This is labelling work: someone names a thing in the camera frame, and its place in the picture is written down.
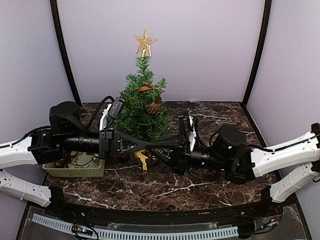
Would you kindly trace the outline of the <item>gold star tree topper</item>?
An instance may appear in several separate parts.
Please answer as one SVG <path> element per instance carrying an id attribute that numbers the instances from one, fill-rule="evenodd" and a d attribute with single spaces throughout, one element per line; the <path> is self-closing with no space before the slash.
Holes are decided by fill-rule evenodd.
<path id="1" fill-rule="evenodd" d="M 141 57 L 152 57 L 151 45 L 158 41 L 157 38 L 149 37 L 148 27 L 144 28 L 142 36 L 133 35 L 133 38 L 138 42 L 139 46 L 136 54 L 141 54 Z"/>

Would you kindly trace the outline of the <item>small green christmas tree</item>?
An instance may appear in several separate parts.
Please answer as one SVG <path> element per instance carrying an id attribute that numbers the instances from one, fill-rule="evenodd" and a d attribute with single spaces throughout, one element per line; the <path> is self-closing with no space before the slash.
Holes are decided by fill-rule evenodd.
<path id="1" fill-rule="evenodd" d="M 165 90 L 167 81 L 163 77 L 157 83 L 153 83 L 154 73 L 150 70 L 149 56 L 138 57 L 135 60 L 136 73 L 126 76 L 126 87 L 120 92 L 124 99 L 124 107 L 120 117 L 112 127 L 120 132 L 128 134 L 142 141 L 159 140 L 171 132 L 171 120 L 167 108 L 162 103 L 163 92 L 159 91 L 135 91 L 142 87 L 143 82 Z M 147 113 L 147 105 L 156 103 L 160 105 L 158 115 Z"/>

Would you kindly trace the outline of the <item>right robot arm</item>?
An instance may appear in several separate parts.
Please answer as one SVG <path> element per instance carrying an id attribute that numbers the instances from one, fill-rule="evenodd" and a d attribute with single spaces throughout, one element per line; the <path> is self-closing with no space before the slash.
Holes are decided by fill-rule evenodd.
<path id="1" fill-rule="evenodd" d="M 214 136 L 209 146 L 193 146 L 191 135 L 181 128 L 176 138 L 154 141 L 145 147 L 173 173 L 184 175 L 188 168 L 223 171 L 227 181 L 239 185 L 295 165 L 286 177 L 262 191 L 263 200 L 255 205 L 260 217 L 266 217 L 275 203 L 284 202 L 320 175 L 319 123 L 312 124 L 304 135 L 270 148 L 248 144 L 246 135 L 231 125 L 224 125 Z"/>

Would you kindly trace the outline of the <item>gold reindeer ornament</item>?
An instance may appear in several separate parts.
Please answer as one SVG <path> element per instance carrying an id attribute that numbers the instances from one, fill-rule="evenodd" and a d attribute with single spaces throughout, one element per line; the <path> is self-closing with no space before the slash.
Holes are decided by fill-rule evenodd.
<path id="1" fill-rule="evenodd" d="M 146 155 L 146 150 L 145 149 L 138 150 L 134 153 L 134 156 L 137 157 L 142 163 L 142 170 L 147 171 L 148 167 L 147 167 L 146 159 L 148 158 L 148 156 Z"/>

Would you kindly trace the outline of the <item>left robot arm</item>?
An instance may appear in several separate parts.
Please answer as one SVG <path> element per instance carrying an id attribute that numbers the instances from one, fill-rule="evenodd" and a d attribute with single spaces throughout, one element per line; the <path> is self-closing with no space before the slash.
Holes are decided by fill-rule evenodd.
<path id="1" fill-rule="evenodd" d="M 50 108 L 49 126 L 38 127 L 21 139 L 0 147 L 0 190 L 6 194 L 50 207 L 60 218 L 71 213 L 63 190 L 42 186 L 12 176 L 6 168 L 44 165 L 63 159 L 67 153 L 82 152 L 99 159 L 116 159 L 145 148 L 145 142 L 114 129 L 91 131 L 82 124 L 79 107 L 65 101 Z"/>

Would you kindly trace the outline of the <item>brown pine cone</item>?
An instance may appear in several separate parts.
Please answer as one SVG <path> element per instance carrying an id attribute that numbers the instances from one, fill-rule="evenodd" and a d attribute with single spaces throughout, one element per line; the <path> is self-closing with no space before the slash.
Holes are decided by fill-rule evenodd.
<path id="1" fill-rule="evenodd" d="M 155 115 L 157 116 L 160 113 L 160 105 L 158 103 L 150 103 L 146 107 L 146 111 L 150 115 Z"/>

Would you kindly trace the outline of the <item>brown ribbon bow ornament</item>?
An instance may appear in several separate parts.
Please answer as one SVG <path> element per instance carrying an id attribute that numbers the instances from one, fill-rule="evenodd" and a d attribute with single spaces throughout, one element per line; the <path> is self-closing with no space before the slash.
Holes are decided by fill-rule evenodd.
<path id="1" fill-rule="evenodd" d="M 139 87 L 135 93 L 146 92 L 146 91 L 158 91 L 160 93 L 164 93 L 165 90 L 159 87 L 154 87 L 148 82 L 143 82 L 143 86 Z"/>

